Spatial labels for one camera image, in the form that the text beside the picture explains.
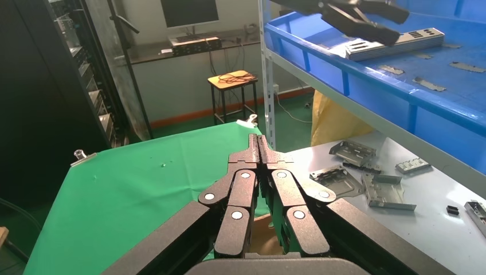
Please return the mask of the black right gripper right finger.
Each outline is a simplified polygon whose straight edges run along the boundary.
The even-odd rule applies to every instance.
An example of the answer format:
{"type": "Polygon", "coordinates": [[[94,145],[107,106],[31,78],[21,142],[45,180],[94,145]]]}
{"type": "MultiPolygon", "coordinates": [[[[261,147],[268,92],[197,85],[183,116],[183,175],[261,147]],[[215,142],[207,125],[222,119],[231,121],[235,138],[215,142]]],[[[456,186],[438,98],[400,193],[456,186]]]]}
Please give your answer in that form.
{"type": "Polygon", "coordinates": [[[405,239],[312,181],[258,137],[262,194],[285,253],[281,274],[449,274],[405,239]]]}

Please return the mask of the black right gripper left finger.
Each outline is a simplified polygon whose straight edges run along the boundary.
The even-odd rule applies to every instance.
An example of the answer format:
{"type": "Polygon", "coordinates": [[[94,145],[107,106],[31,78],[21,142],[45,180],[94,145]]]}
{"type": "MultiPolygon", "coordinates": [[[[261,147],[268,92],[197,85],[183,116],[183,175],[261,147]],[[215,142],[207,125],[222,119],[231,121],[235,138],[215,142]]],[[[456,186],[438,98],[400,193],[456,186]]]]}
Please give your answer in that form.
{"type": "Polygon", "coordinates": [[[241,258],[247,251],[258,198],[257,135],[229,155],[228,171],[161,224],[104,274],[185,274],[210,253],[241,258]]]}

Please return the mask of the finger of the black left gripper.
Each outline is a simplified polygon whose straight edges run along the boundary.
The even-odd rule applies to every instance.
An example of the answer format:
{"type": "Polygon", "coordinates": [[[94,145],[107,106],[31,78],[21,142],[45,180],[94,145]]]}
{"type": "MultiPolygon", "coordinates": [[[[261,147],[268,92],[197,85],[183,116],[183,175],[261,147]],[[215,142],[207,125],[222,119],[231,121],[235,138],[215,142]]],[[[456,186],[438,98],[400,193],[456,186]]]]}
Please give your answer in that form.
{"type": "Polygon", "coordinates": [[[403,24],[409,17],[410,12],[392,1],[359,1],[357,7],[366,14],[379,15],[397,24],[403,24]]]}
{"type": "Polygon", "coordinates": [[[369,20],[357,7],[359,1],[274,0],[274,3],[302,15],[320,14],[323,21],[348,37],[393,46],[401,36],[399,32],[369,20]]]}

